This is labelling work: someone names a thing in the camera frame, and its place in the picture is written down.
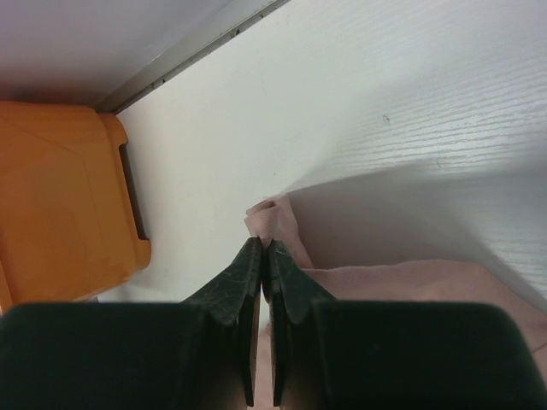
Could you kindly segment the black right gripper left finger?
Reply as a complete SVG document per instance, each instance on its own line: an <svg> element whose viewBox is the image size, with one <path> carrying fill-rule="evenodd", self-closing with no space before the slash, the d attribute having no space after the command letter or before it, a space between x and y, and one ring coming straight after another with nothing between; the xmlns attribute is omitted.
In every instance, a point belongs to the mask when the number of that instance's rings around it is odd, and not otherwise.
<svg viewBox="0 0 547 410"><path fill-rule="evenodd" d="M182 302L28 303L1 319L4 409L245 409L262 243Z"/></svg>

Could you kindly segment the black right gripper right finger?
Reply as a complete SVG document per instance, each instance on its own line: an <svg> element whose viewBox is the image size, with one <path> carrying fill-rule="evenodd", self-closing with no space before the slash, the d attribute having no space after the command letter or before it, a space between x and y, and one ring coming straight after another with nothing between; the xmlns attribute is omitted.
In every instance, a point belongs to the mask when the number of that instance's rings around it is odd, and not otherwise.
<svg viewBox="0 0 547 410"><path fill-rule="evenodd" d="M341 301L268 247L273 403L282 409L543 409L514 321L466 302Z"/></svg>

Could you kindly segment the pink printed t-shirt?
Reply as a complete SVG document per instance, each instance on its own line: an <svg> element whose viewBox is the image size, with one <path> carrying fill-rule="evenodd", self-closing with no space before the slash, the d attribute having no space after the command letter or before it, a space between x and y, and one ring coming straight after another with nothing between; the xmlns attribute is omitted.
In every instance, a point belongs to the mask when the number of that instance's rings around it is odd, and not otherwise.
<svg viewBox="0 0 547 410"><path fill-rule="evenodd" d="M540 372L546 372L546 316L482 266L454 261L411 261L395 266L313 267L287 197L248 209L245 224L264 243L280 239L297 264L339 299L414 302L490 302L520 327Z"/></svg>

